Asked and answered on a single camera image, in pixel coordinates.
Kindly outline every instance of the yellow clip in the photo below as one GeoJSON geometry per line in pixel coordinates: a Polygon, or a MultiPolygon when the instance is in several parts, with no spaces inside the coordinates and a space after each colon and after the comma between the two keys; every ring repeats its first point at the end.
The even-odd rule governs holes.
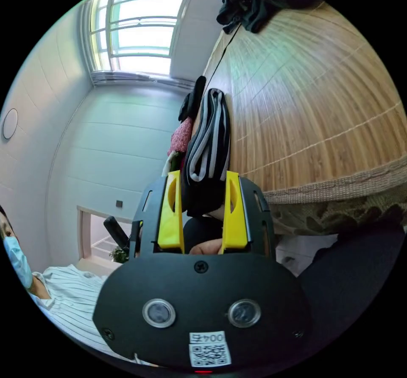
{"type": "Polygon", "coordinates": [[[168,173],[162,201],[158,245],[161,249],[180,248],[185,253],[181,210],[181,172],[168,173]]]}
{"type": "Polygon", "coordinates": [[[226,173],[225,215],[223,218],[221,253],[224,253],[225,249],[244,249],[246,245],[246,220],[239,174],[228,171],[226,173]]]}

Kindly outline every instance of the lens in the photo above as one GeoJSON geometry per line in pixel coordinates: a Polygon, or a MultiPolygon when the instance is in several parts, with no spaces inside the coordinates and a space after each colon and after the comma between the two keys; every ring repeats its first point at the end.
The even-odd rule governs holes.
{"type": "Polygon", "coordinates": [[[175,309],[166,300],[152,299],[144,305],[143,317],[153,327],[166,328],[175,321],[175,309]]]}
{"type": "Polygon", "coordinates": [[[228,319],[235,327],[246,328],[258,322],[261,316],[260,306],[253,300],[242,299],[229,308],[228,319]]]}

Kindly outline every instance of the black device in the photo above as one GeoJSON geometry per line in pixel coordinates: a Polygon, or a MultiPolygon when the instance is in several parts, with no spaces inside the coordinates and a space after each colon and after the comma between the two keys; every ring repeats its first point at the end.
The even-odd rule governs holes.
{"type": "Polygon", "coordinates": [[[147,187],[129,238],[106,219],[129,260],[100,291],[96,328],[117,354],[180,371],[228,372],[291,357],[312,319],[298,280],[276,262],[261,190],[228,172],[223,255],[183,255],[180,187],[179,171],[147,187]]]}

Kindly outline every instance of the doorway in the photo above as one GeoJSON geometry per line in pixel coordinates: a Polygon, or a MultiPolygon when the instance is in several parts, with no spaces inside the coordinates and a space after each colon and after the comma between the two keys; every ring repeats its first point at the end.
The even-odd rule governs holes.
{"type": "MultiPolygon", "coordinates": [[[[81,258],[76,267],[99,276],[109,275],[121,265],[114,262],[110,255],[118,245],[103,224],[109,215],[84,208],[79,208],[79,210],[78,239],[81,258]]],[[[131,221],[124,218],[116,219],[126,235],[129,236],[131,221]]]]}

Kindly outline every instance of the qr code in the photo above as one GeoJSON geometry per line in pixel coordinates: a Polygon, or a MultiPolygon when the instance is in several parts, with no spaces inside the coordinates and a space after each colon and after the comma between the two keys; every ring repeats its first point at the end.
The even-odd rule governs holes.
{"type": "Polygon", "coordinates": [[[190,344],[190,358],[193,367],[215,367],[231,363],[228,345],[225,342],[190,344]]]}

